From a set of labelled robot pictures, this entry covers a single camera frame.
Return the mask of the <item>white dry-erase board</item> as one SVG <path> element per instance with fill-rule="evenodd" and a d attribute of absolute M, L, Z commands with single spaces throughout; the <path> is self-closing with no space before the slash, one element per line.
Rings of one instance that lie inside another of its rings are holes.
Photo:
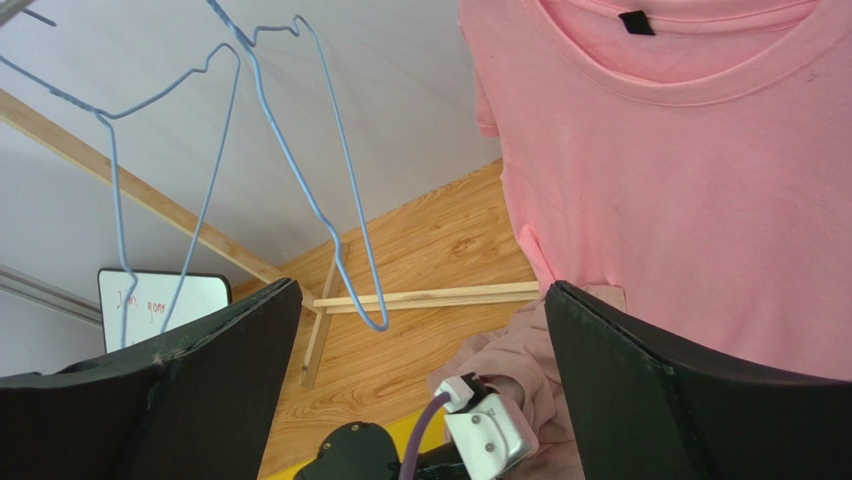
<path fill-rule="evenodd" d="M 164 331 L 191 323 L 232 302 L 222 275 L 120 269 L 97 274 L 105 350 L 141 343 Z"/>

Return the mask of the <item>light blue wire hanger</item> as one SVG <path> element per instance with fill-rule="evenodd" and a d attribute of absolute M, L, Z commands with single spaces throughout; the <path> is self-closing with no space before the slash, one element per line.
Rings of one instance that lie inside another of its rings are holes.
<path fill-rule="evenodd" d="M 162 98 L 166 97 L 168 94 L 177 89 L 181 84 L 183 84 L 186 80 L 189 79 L 190 76 L 195 74 L 206 74 L 209 72 L 210 64 L 212 59 L 222 50 L 226 50 L 232 54 L 235 59 L 236 67 L 233 77 L 231 96 L 229 99 L 228 107 L 225 114 L 223 130 L 221 133 L 221 138 L 219 141 L 218 151 L 216 158 L 213 163 L 211 176 L 209 179 L 209 183 L 207 186 L 207 191 L 202 203 L 200 216 L 194 221 L 194 230 L 191 232 L 191 240 L 190 245 L 188 247 L 188 251 L 183 262 L 182 269 L 180 271 L 180 275 L 178 277 L 178 281 L 176 284 L 176 288 L 173 293 L 173 297 L 171 300 L 171 306 L 167 310 L 165 320 L 161 324 L 160 333 L 164 333 L 169 325 L 171 317 L 173 315 L 173 311 L 177 306 L 178 300 L 180 298 L 180 294 L 183 288 L 183 284 L 185 282 L 185 278 L 188 274 L 189 267 L 191 265 L 192 259 L 195 254 L 195 250 L 200 238 L 200 234 L 202 231 L 202 227 L 205 224 L 205 217 L 209 208 L 210 201 L 212 199 L 212 194 L 214 192 L 215 184 L 217 181 L 222 157 L 224 154 L 224 149 L 230 129 L 230 123 L 233 113 L 233 108 L 236 99 L 236 91 L 239 84 L 240 72 L 242 68 L 242 62 L 239 54 L 236 49 L 228 43 L 221 43 L 214 47 L 212 51 L 206 56 L 204 65 L 201 67 L 193 67 L 186 72 L 184 72 L 181 76 L 179 76 L 176 80 L 174 80 L 171 84 L 165 87 L 159 93 L 153 95 L 152 97 L 124 110 L 119 113 L 109 113 L 102 108 L 95 107 L 61 89 L 58 87 L 48 83 L 46 80 L 36 76 L 35 74 L 25 70 L 24 68 L 18 66 L 12 61 L 8 60 L 6 57 L 1 58 L 1 63 L 10 67 L 17 73 L 22 74 L 24 77 L 34 81 L 38 85 L 47 89 L 47 91 L 86 111 L 91 113 L 95 119 L 101 123 L 107 130 L 109 141 L 110 141 L 110 156 L 109 156 L 109 165 L 110 165 L 110 184 L 112 188 L 112 197 L 113 197 L 113 210 L 115 217 L 115 226 L 116 226 L 116 237 L 117 237 L 117 246 L 118 246 L 118 258 L 119 264 L 123 270 L 123 272 L 129 277 L 131 283 L 129 288 L 126 290 L 125 297 L 122 301 L 122 310 L 121 310 L 121 330 L 120 330 L 120 347 L 125 348 L 128 346 L 128 324 L 129 324 L 129 314 L 127 313 L 127 308 L 130 305 L 130 300 L 132 299 L 135 290 L 139 283 L 139 278 L 136 272 L 130 267 L 128 259 L 127 259 L 127 248 L 126 248 L 126 236 L 125 236 L 125 225 L 124 225 L 124 211 L 123 211 L 123 200 L 122 187 L 124 186 L 124 181 L 120 179 L 120 164 L 119 164 L 119 155 L 118 155 L 118 142 L 117 136 L 115 133 L 115 128 L 112 124 L 114 120 L 120 120 L 125 117 L 128 117 L 134 113 L 137 113 L 146 107 L 160 101 Z"/>

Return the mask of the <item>dusty pink printed t shirt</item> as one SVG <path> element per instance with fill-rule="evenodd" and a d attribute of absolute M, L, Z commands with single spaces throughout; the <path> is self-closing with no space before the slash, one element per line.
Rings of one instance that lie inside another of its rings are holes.
<path fill-rule="evenodd" d="M 583 479 L 543 299 L 516 311 L 500 330 L 465 340 L 455 356 L 427 376 L 430 390 L 446 378 L 475 373 L 514 400 L 537 435 L 539 449 L 508 479 Z"/>

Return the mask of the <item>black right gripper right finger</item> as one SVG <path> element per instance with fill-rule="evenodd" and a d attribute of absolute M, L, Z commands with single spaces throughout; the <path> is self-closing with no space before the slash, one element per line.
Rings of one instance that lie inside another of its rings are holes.
<path fill-rule="evenodd" d="M 569 283 L 545 312 L 589 479 L 847 479 L 851 385 L 742 360 Z"/>

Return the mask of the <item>bright pink t shirt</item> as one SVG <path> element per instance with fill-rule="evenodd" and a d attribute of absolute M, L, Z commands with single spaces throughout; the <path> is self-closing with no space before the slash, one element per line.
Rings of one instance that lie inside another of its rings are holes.
<path fill-rule="evenodd" d="M 542 288 L 851 375 L 847 1 L 463 1 L 479 129 Z"/>

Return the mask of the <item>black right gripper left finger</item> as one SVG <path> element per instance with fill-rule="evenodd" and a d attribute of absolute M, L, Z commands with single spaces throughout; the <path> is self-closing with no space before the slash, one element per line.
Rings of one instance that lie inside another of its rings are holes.
<path fill-rule="evenodd" d="M 282 279 L 54 374 L 1 381 L 5 479 L 254 479 L 302 311 Z"/>

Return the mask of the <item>wooden clothes rack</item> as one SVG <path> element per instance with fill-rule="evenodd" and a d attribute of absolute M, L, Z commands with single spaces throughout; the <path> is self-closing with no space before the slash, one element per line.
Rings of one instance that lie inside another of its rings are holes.
<path fill-rule="evenodd" d="M 181 232 L 187 235 L 199 233 L 204 246 L 253 277 L 267 284 L 283 277 L 280 269 L 204 223 L 129 171 L 112 167 L 106 156 L 6 91 L 1 92 L 1 120 L 94 177 L 117 186 L 131 200 Z M 324 284 L 326 289 L 321 295 L 317 296 L 306 288 L 302 290 L 303 306 L 317 315 L 299 381 L 299 385 L 307 389 L 313 388 L 316 383 L 331 317 L 354 311 L 353 300 L 331 296 L 341 280 L 341 269 L 332 266 Z M 384 299 L 389 310 L 411 310 L 530 301 L 538 293 L 538 283 L 529 281 L 390 293 Z"/>

